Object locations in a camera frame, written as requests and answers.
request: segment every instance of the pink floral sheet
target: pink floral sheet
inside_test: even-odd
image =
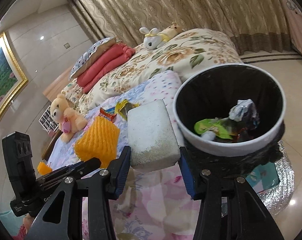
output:
[[[75,141],[92,124],[94,117],[99,114],[100,107],[111,108],[123,99],[139,104],[163,99],[177,141],[182,146],[183,137],[174,120],[172,110],[173,97],[180,85],[179,76],[168,70],[155,75],[120,96],[107,99],[86,115],[88,125],[83,131],[75,134],[69,143],[65,144],[58,139],[48,160],[49,165],[56,170],[77,163],[79,159],[73,150]],[[115,125],[120,129],[117,146],[117,156],[119,157],[123,147],[128,145],[127,122],[118,115]],[[89,239],[87,208],[87,198],[84,198],[83,239]],[[122,195],[117,201],[110,201],[115,234],[119,240],[192,239],[199,208],[200,202],[191,200],[186,192],[178,165],[145,174],[130,169]]]

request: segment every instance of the white foam block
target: white foam block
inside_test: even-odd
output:
[[[179,146],[163,100],[128,112],[131,167],[150,172],[173,166],[180,158]]]

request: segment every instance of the stuffed animal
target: stuffed animal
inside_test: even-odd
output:
[[[81,114],[69,107],[66,97],[62,94],[58,94],[51,103],[50,114],[63,132],[60,137],[63,142],[70,141],[76,132],[88,124],[88,121]]]
[[[144,34],[143,45],[147,50],[158,49],[167,43],[169,40],[182,33],[182,28],[176,22],[159,32],[157,28],[149,31],[148,28],[140,28],[140,32]]]

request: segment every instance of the metal screw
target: metal screw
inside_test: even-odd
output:
[[[209,170],[202,170],[201,173],[202,173],[202,175],[209,176],[211,174],[211,171],[209,171]]]
[[[73,181],[73,178],[72,177],[66,177],[65,179],[64,179],[64,182],[65,183],[71,183]]]
[[[109,174],[109,171],[104,169],[104,170],[101,170],[101,171],[99,172],[99,174],[100,174],[101,176],[106,176],[106,175]]]
[[[244,177],[237,177],[236,181],[239,183],[245,183],[245,178]]]

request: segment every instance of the folded red quilt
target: folded red quilt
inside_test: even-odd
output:
[[[80,87],[88,85],[92,79],[101,71],[101,69],[110,61],[116,59],[123,53],[125,53],[130,47],[123,43],[116,43],[110,49],[99,57],[91,67],[89,67],[84,73],[78,76],[77,84]]]
[[[89,91],[104,75],[108,74],[110,71],[121,66],[122,64],[126,63],[134,53],[135,53],[135,49],[128,48],[124,54],[120,55],[114,60],[111,60],[108,64],[106,64],[101,69],[101,71],[93,78],[93,80],[83,88],[83,93],[85,94],[89,93]]]

